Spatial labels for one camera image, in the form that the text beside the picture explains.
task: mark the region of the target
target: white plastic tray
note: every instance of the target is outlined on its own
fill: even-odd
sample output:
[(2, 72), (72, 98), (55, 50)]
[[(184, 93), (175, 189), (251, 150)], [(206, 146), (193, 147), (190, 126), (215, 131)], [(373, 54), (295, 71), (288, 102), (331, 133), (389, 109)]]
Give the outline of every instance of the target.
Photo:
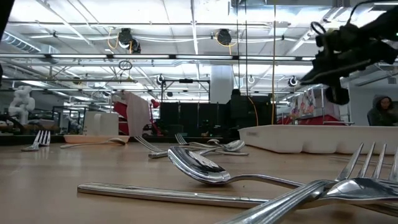
[(352, 154), (363, 142), (365, 154), (376, 142), (374, 153), (387, 143), (392, 155), (398, 146), (397, 127), (267, 125), (240, 129), (239, 135), (247, 145), (280, 153)]

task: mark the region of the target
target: ceiling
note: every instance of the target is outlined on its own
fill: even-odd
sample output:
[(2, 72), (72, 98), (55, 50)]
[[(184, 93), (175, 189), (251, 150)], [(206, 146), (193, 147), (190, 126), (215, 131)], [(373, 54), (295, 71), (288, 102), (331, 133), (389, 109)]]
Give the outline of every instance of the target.
[[(343, 4), (339, 6), (350, 3), (352, 6), (358, 1), (280, 0), (276, 7), (275, 27), (273, 1), (247, 0), (246, 14), (242, 3), (236, 13), (236, 7), (229, 7), (229, 0), (48, 0), (47, 2), (48, 6), (45, 6), (41, 0), (16, 0), (6, 32), (34, 46), (52, 46), (56, 49), (55, 52), (60, 54), (127, 54), (128, 50), (120, 45), (114, 47), (117, 44), (117, 33), (121, 28), (128, 27), (141, 45), (141, 54), (270, 56), (275, 51), (275, 55), (280, 56), (313, 57), (318, 48), (313, 40), (315, 34), (309, 29), (309, 23), (318, 21), (327, 29), (336, 29), (345, 24), (351, 8), (338, 7), (331, 3)], [(353, 23), (361, 26), (381, 13), (382, 11), (376, 10), (373, 5), (366, 5), (358, 8)], [(229, 29), (233, 46), (225, 47), (216, 41), (215, 35), (219, 29)], [(0, 51), (27, 53), (4, 41), (0, 44)], [(87, 65), (72, 66), (78, 62), (70, 59), (60, 59), (59, 64), (43, 64), (40, 60), (21, 58), (2, 60), (2, 63), (9, 65), (6, 69), (9, 77), (18, 75), (18, 77), (26, 75), (48, 77), (50, 67), (52, 75), (57, 73), (56, 78), (110, 79), (117, 73), (117, 79), (131, 77), (138, 83), (83, 82), (75, 85), (72, 82), (57, 82), (48, 85), (61, 85), (64, 88), (104, 87), (110, 90), (143, 90), (140, 95), (147, 99), (159, 97), (159, 93), (151, 95), (144, 93), (147, 89), (159, 88), (156, 86), (159, 74), (176, 80), (179, 78), (208, 80), (211, 76), (211, 67), (215, 66), (209, 61), (154, 60), (155, 65), (153, 65), (150, 59), (131, 60), (133, 68), (124, 71), (120, 77), (122, 71), (114, 65), (109, 66), (105, 63), (103, 66), (90, 65), (90, 63), (103, 63), (103, 60), (83, 59), (81, 62), (87, 62)], [(20, 65), (31, 69), (31, 72), (19, 74), (26, 72), (27, 69), (22, 69)], [(300, 78), (312, 68), (310, 62), (281, 62), (277, 63), (273, 72), (272, 63), (254, 62), (247, 65), (246, 74), (244, 62), (238, 64), (235, 61), (228, 65), (233, 67), (235, 80), (241, 84), (242, 89), (246, 89), (246, 75), (254, 79), (253, 82), (248, 82), (249, 89), (253, 91), (271, 91), (272, 73), (274, 73), (276, 91), (294, 91), (287, 86), (287, 80), (293, 76)], [(374, 75), (377, 74), (369, 74), (365, 79)], [(192, 93), (176, 92), (173, 97), (168, 97), (168, 100), (206, 100), (208, 98), (207, 92), (204, 91), (206, 88), (208, 88), (207, 83), (199, 86), (196, 83), (177, 82), (169, 90), (191, 90)]]

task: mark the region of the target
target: wooden table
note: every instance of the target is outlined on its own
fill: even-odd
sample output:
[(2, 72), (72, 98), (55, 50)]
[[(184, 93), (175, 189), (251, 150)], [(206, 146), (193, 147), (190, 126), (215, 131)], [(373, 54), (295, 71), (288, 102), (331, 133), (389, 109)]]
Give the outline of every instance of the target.
[[(156, 144), (166, 149), (168, 144)], [(0, 147), (0, 223), (215, 223), (242, 209), (78, 194), (84, 182), (106, 182), (225, 195), (273, 198), (288, 191), (260, 182), (210, 187), (182, 174), (167, 158), (149, 160), (138, 143), (39, 152)], [(261, 173), (309, 182), (334, 179), (345, 161), (326, 155), (275, 154), (246, 147), (248, 157), (208, 156), (232, 175)], [(398, 218), (349, 205), (297, 211), (283, 223), (397, 223)]]

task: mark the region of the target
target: woman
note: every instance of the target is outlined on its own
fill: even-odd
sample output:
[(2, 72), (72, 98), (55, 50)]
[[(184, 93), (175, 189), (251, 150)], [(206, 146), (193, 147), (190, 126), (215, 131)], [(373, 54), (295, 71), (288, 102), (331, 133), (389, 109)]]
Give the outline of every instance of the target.
[(394, 126), (398, 122), (398, 118), (392, 108), (391, 98), (376, 95), (373, 99), (373, 108), (368, 112), (369, 125)]

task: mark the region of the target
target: wooden board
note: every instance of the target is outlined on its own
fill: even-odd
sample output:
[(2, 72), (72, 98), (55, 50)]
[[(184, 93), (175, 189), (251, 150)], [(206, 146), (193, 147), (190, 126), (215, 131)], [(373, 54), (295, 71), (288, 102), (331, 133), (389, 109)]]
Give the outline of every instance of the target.
[[(162, 149), (169, 146), (155, 145)], [(243, 211), (238, 208), (78, 194), (76, 187), (84, 182), (263, 198), (273, 198), (288, 191), (282, 187), (249, 181), (210, 187), (182, 174), (168, 158), (149, 160), (149, 151), (133, 142), (127, 146), (86, 146), (68, 150), (59, 149), (59, 146), (52, 144), (39, 152), (21, 152), (21, 146), (0, 147), (0, 223), (202, 224), (216, 223)], [(251, 147), (245, 148), (245, 151), (251, 155), (214, 155), (208, 158), (232, 175), (258, 173), (301, 182), (334, 179), (345, 166), (345, 161), (326, 155), (276, 154)], [(354, 206), (329, 205), (297, 211), (289, 215), (283, 224), (388, 224), (397, 221), (398, 218)]]

